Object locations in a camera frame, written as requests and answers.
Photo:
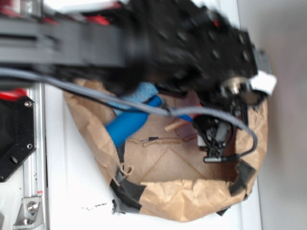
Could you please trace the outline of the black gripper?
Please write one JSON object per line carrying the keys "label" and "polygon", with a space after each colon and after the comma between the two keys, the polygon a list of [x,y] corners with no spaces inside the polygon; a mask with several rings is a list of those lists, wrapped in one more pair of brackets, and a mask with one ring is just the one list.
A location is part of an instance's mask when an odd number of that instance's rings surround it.
{"label": "black gripper", "polygon": [[131,0],[125,6],[148,47],[150,79],[197,93],[205,104],[259,105],[276,77],[245,30],[190,0]]}

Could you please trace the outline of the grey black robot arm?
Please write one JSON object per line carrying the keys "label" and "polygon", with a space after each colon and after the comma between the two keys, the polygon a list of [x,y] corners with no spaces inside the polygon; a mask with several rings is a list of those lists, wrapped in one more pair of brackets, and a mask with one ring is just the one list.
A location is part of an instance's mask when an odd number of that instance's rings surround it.
{"label": "grey black robot arm", "polygon": [[102,81],[125,95],[141,82],[202,101],[258,105],[277,79],[245,30],[191,0],[111,0],[68,13],[40,0],[0,3],[0,64],[58,79]]}

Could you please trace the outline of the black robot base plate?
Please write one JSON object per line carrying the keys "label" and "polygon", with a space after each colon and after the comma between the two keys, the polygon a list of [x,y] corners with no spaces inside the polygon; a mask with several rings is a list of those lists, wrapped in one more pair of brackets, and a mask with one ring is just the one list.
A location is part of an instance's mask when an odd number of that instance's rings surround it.
{"label": "black robot base plate", "polygon": [[35,102],[0,101],[0,181],[6,182],[36,149]]}

